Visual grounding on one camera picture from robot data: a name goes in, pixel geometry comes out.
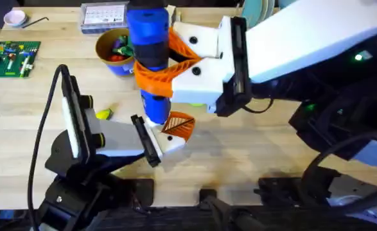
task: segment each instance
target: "green light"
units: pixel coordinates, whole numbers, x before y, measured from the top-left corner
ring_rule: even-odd
[[[357,55],[355,55],[355,60],[356,61],[362,61],[362,55],[360,55],[360,54],[357,54]]]
[[[314,109],[315,109],[315,103],[310,104],[307,107],[305,107],[305,110],[307,110],[308,112],[312,112]]]

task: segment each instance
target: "blue cylinder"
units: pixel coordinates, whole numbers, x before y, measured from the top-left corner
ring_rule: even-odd
[[[164,8],[128,9],[127,23],[134,57],[151,71],[168,66],[168,12]],[[169,98],[141,90],[145,114],[151,121],[164,124],[170,114]]]

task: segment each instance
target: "wooden table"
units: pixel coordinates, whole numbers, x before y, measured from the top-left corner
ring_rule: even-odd
[[[83,94],[94,96],[95,109],[115,103],[115,121],[131,123],[133,114],[143,115],[139,91],[133,78],[114,76],[94,52],[96,36],[78,30],[79,8],[23,8],[33,19],[48,17],[26,29],[5,26],[2,40],[38,40],[41,47],[35,69],[28,79],[0,78],[0,209],[26,208],[27,176],[41,114],[58,64],[67,64]],[[234,8],[179,8],[184,22],[218,26],[222,15]],[[253,101],[263,108],[267,101]],[[174,104],[173,110],[197,119],[195,132],[180,152],[166,157],[152,169],[140,160],[115,174],[125,178],[155,179],[156,206],[194,205],[203,186],[218,189],[221,199],[232,204],[258,204],[252,193],[261,176],[301,175],[317,154],[288,125],[297,103],[276,101],[261,115],[242,110],[229,118],[207,114],[204,107]],[[39,206],[55,174],[44,168],[53,139],[64,129],[61,91],[57,89],[42,134],[34,178],[34,204]],[[359,162],[328,158],[325,166],[377,184],[377,169]]]

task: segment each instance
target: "small bowl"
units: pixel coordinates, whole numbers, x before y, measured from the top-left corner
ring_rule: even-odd
[[[27,21],[27,15],[22,10],[12,10],[4,15],[4,23],[18,27]]]
[[[134,73],[134,57],[130,56],[125,60],[113,62],[109,60],[111,54],[112,45],[118,39],[120,35],[129,36],[128,29],[117,28],[106,31],[97,40],[96,53],[100,60],[107,65],[107,67],[119,76],[129,76]]]

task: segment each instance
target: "black cable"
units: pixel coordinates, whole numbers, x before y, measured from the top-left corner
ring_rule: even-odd
[[[366,132],[359,135],[355,135],[351,138],[348,138],[336,145],[333,145],[328,150],[320,153],[315,159],[310,163],[310,165],[304,171],[304,174],[301,178],[301,189],[303,193],[308,193],[308,186],[311,182],[314,181],[313,176],[315,170],[318,168],[318,165],[330,154],[336,152],[337,150],[351,144],[353,142],[362,140],[362,139],[372,139],[373,137],[377,137],[377,131],[373,132]],[[371,207],[377,206],[377,191],[371,193],[370,195],[362,198],[361,200],[356,200],[353,203],[348,205],[342,205],[338,207],[332,207],[326,211],[326,214],[330,215],[343,215],[343,214],[352,214],[355,212],[361,212]]]
[[[274,99],[271,98],[270,99],[270,103],[268,104],[268,106],[264,110],[255,111],[255,110],[253,110],[253,109],[251,109],[251,108],[249,108],[247,106],[243,106],[242,109],[246,110],[247,112],[253,113],[253,114],[261,114],[261,113],[266,112],[268,109],[270,109],[273,104],[274,104]]]
[[[39,225],[37,224],[37,221],[35,220],[35,211],[33,208],[33,180],[34,180],[35,163],[37,162],[42,129],[44,128],[44,123],[46,122],[48,111],[51,106],[51,100],[53,99],[55,86],[57,84],[57,80],[58,80],[58,76],[60,75],[60,72],[62,74],[68,74],[69,76],[68,68],[66,65],[63,65],[63,64],[59,65],[57,69],[55,70],[53,81],[51,82],[51,87],[48,93],[46,107],[41,117],[39,129],[37,130],[37,136],[35,138],[33,156],[32,156],[31,165],[30,165],[30,173],[28,175],[28,186],[27,186],[28,217],[30,219],[30,222],[34,231],[39,231]]]

